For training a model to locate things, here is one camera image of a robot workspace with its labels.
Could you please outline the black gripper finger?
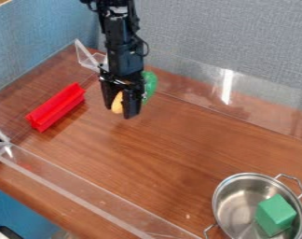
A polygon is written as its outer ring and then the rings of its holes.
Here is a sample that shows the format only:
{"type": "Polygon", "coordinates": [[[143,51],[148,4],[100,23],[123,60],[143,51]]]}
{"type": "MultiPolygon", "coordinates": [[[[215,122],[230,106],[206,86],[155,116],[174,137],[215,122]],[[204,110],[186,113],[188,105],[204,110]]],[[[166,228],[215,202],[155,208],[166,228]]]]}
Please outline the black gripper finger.
{"type": "Polygon", "coordinates": [[[142,111],[142,92],[136,89],[123,90],[123,117],[128,120],[142,111]]]}
{"type": "Polygon", "coordinates": [[[102,92],[104,98],[104,106],[107,109],[110,109],[118,94],[118,88],[111,82],[102,81],[102,92]]]}

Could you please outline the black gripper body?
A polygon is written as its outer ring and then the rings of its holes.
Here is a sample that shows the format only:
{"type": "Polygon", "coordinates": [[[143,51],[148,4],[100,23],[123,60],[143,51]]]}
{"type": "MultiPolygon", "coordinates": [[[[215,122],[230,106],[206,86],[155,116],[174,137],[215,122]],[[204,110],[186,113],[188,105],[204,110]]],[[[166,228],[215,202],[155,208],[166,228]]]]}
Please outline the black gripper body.
{"type": "Polygon", "coordinates": [[[115,69],[111,67],[111,72],[114,75],[110,75],[106,72],[100,73],[99,80],[111,82],[116,88],[118,93],[124,89],[136,89],[144,94],[144,80],[142,77],[143,66],[134,65],[128,66],[124,69],[115,69]]]}

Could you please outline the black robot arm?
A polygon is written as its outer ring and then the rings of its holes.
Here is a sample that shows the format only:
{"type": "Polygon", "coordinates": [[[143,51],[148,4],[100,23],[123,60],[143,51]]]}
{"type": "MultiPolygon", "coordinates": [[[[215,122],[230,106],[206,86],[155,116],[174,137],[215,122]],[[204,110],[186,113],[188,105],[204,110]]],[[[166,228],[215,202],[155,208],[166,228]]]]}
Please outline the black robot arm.
{"type": "Polygon", "coordinates": [[[104,106],[111,108],[118,93],[123,94],[123,117],[131,119],[140,114],[146,93],[143,52],[146,42],[138,36],[139,16],[135,0],[80,0],[99,16],[107,66],[100,68],[100,84],[104,106]]]}

